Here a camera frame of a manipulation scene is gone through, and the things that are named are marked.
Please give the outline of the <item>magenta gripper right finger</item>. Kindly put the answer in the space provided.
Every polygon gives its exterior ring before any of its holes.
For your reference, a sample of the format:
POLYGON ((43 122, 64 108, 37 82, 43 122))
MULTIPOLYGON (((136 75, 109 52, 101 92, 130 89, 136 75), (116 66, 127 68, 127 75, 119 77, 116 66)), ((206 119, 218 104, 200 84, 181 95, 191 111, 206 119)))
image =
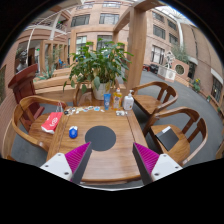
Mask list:
POLYGON ((144 185, 182 169, 168 154, 157 154, 136 142, 133 143, 132 152, 144 185))

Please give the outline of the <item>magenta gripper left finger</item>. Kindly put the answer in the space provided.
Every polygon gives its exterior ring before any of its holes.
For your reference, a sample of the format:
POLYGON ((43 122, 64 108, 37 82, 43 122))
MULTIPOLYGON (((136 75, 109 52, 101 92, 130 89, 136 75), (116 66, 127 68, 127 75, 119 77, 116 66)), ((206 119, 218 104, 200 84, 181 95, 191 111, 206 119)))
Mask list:
POLYGON ((66 154, 55 154, 41 166, 41 169, 75 184, 79 184, 91 153, 92 144, 88 142, 66 154))

